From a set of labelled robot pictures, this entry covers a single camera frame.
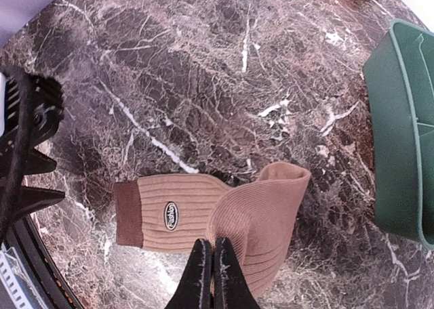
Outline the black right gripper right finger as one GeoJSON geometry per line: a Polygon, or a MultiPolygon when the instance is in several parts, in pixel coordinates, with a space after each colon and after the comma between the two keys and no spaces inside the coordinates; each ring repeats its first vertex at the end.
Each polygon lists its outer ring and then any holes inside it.
{"type": "Polygon", "coordinates": [[[216,240],[214,251],[214,307],[260,309],[251,294],[228,238],[216,240]]]}

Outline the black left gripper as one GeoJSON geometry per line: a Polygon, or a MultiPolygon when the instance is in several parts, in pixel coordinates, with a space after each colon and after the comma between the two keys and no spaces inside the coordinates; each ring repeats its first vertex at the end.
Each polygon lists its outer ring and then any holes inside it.
{"type": "Polygon", "coordinates": [[[1,234],[65,198],[62,191],[23,184],[29,175],[57,168],[36,146],[53,137],[63,119],[62,86],[55,78],[1,65],[1,234]]]}

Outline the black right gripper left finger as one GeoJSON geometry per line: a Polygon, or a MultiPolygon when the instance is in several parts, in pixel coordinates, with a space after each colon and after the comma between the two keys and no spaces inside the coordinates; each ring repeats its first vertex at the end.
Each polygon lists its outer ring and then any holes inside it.
{"type": "Polygon", "coordinates": [[[212,248],[208,241],[197,239],[188,262],[166,309],[210,309],[212,248]]]}

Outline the brown ribbed sock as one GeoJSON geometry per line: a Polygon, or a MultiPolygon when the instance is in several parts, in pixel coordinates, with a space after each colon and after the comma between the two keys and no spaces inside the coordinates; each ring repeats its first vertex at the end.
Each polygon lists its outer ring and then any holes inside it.
{"type": "Polygon", "coordinates": [[[117,182],[116,242],[163,253],[187,253],[197,239],[228,238],[252,295],[273,282],[284,263],[308,169],[266,165],[255,181],[231,187],[203,173],[169,173],[117,182]]]}

